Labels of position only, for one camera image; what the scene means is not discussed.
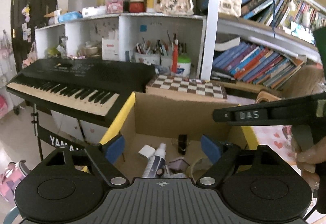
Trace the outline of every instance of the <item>crosshair logo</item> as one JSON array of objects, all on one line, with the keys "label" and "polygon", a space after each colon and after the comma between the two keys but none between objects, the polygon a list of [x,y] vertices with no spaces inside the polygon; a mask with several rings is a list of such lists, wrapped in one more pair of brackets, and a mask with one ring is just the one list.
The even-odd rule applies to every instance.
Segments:
[{"label": "crosshair logo", "polygon": [[161,182],[159,182],[158,184],[159,184],[160,186],[166,186],[168,183],[165,182],[165,181],[161,181]]}]

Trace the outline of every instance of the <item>black circular cover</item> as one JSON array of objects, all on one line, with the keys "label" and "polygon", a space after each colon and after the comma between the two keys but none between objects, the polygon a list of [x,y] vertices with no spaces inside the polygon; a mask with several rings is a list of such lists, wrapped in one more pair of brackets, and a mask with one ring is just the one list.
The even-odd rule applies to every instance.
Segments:
[{"label": "black circular cover", "polygon": [[284,223],[304,214],[311,190],[298,175],[235,174],[226,180],[222,195],[236,214],[255,222]]},{"label": "black circular cover", "polygon": [[93,211],[104,196],[101,182],[87,172],[38,174],[27,175],[15,190],[19,212],[36,222],[77,220]]}]

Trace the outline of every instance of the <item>ribbed gray plate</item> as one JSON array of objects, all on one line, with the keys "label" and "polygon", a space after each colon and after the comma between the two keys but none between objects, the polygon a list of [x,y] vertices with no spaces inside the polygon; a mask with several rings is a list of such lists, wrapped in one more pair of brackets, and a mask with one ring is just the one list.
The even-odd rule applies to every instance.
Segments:
[{"label": "ribbed gray plate", "polygon": [[[223,204],[215,191],[198,188],[190,179],[135,179],[130,187],[110,191],[97,210],[71,223],[249,224],[255,222],[235,215]],[[305,224],[303,220],[290,223]]]}]

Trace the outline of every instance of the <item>blue string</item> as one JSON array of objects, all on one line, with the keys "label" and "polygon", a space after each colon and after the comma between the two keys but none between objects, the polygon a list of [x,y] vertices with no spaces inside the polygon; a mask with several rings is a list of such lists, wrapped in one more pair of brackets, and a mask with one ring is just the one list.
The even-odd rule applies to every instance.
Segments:
[{"label": "blue string", "polygon": [[273,21],[272,21],[272,28],[273,28],[274,38],[276,38],[276,34],[275,34],[275,0],[273,0]]}]

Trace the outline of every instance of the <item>purple book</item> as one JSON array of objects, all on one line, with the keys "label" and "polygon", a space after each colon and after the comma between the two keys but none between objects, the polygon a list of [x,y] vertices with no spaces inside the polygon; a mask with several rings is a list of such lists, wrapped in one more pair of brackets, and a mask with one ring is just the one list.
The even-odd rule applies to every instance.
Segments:
[{"label": "purple book", "polygon": [[242,59],[244,59],[248,54],[250,54],[257,46],[252,44],[247,49],[243,51],[242,54],[240,54],[236,59],[234,59],[229,65],[224,67],[224,70],[231,71],[234,69]]}]

